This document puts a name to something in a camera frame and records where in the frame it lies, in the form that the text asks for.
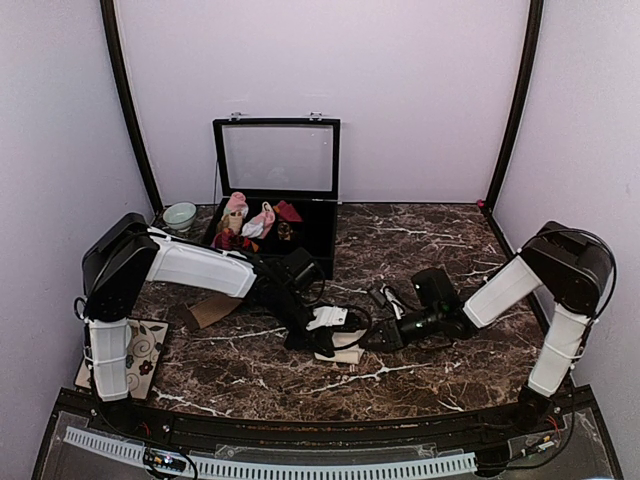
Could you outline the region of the cream brown block sock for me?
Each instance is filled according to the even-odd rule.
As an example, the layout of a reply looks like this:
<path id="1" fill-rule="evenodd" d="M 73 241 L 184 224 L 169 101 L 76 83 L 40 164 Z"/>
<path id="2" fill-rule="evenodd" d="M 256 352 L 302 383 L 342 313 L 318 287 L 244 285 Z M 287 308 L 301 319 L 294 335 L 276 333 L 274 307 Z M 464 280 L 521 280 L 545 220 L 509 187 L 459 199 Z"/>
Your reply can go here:
<path id="1" fill-rule="evenodd" d="M 333 357 L 326 357 L 315 353 L 315 359 L 323 362 L 358 364 L 364 354 L 364 349 L 358 345 L 358 342 L 364 333 L 364 330 L 356 330 L 355 332 L 335 332 L 333 334 L 332 341 L 336 348 L 343 347 L 351 343 L 354 343 L 354 345 L 342 350 L 336 349 Z"/>

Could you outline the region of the tan ribbed sock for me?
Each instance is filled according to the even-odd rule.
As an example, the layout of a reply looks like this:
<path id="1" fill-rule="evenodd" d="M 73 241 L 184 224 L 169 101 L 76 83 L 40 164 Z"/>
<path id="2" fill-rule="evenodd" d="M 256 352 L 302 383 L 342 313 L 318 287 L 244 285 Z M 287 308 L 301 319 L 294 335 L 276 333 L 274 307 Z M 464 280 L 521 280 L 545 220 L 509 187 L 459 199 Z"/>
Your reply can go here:
<path id="1" fill-rule="evenodd" d="M 215 293 L 192 307 L 185 307 L 182 310 L 181 319 L 190 331 L 197 331 L 224 319 L 241 304 L 241 299 Z"/>

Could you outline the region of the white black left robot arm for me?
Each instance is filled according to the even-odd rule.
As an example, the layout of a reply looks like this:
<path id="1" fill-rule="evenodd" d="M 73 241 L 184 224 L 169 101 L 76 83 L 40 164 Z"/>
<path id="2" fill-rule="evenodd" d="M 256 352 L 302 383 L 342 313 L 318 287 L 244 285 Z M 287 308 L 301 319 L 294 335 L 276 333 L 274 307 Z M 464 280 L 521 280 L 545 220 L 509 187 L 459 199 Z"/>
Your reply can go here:
<path id="1" fill-rule="evenodd" d="M 306 290 L 322 280 L 320 265 L 303 248 L 263 259 L 255 253 L 225 251 L 175 237 L 132 212 L 117 221 L 81 261 L 83 296 L 77 316 L 85 325 L 85 362 L 92 387 L 106 402 L 103 421 L 120 436 L 141 427 L 126 373 L 129 317 L 147 282 L 196 287 L 234 299 L 248 298 L 289 332 L 294 349 L 331 357 L 332 334 L 316 325 Z"/>

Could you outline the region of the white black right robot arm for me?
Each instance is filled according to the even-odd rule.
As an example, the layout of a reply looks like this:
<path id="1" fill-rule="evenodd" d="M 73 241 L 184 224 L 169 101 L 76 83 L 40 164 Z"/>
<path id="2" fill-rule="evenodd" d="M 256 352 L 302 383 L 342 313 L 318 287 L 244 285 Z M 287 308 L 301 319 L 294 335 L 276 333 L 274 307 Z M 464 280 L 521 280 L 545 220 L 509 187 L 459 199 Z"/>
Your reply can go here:
<path id="1" fill-rule="evenodd" d="M 530 434 L 549 416 L 545 399 L 556 394 L 581 358 L 593 325 L 611 301 L 617 273 L 614 253 L 604 240 L 549 221 L 466 300 L 460 299 L 441 268 L 424 269 L 412 277 L 420 302 L 417 309 L 409 308 L 389 288 L 381 288 L 374 297 L 394 315 L 374 326 L 361 345 L 370 351 L 394 352 L 435 334 L 468 339 L 533 292 L 546 290 L 554 311 L 524 386 L 533 395 L 510 413 L 511 426 Z"/>

